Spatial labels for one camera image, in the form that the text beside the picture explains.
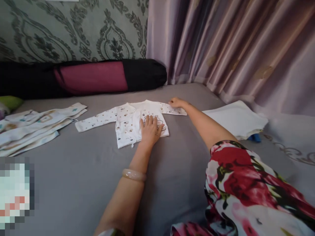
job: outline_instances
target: green pillow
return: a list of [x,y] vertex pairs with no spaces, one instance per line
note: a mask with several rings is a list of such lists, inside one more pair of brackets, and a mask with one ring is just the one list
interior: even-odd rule
[[13,96],[0,97],[0,103],[5,105],[12,112],[23,104],[23,100]]

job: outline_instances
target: bed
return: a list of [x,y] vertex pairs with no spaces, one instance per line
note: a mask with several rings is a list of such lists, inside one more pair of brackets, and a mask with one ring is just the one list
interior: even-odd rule
[[[88,106],[88,112],[78,118],[83,120],[126,102],[166,103],[174,96],[200,110],[225,105],[204,85],[194,83],[124,94],[29,100],[16,112],[42,112],[80,102]],[[188,116],[165,114],[164,118],[170,136],[160,138],[153,148],[134,235],[169,235],[171,225],[178,222],[204,224],[203,187],[210,154]],[[293,163],[261,138],[261,143],[241,143],[290,180],[295,174]],[[10,235],[92,235],[137,146],[117,148],[115,123],[83,133],[72,123],[51,142],[21,154],[34,164],[35,210]]]

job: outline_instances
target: damask wallpaper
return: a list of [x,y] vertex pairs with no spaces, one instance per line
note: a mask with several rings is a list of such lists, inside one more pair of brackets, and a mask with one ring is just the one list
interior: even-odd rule
[[149,0],[0,1],[0,60],[145,58]]

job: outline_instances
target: folded white cloth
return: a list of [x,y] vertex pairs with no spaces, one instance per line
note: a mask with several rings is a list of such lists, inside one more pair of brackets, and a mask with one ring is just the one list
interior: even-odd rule
[[57,130],[86,112],[85,108],[76,103],[65,109],[6,116],[0,121],[0,156],[16,156],[53,140],[59,135]]
[[268,119],[260,117],[244,102],[237,101],[224,107],[203,111],[238,140],[246,140],[249,136],[262,132]]

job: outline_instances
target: bracelet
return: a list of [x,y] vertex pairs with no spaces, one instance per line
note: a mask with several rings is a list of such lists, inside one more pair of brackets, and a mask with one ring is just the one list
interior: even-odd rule
[[130,170],[130,169],[124,169],[122,171],[122,177],[125,177],[127,179],[132,179],[136,181],[142,181],[144,182],[147,179],[147,175],[143,174],[141,172]]

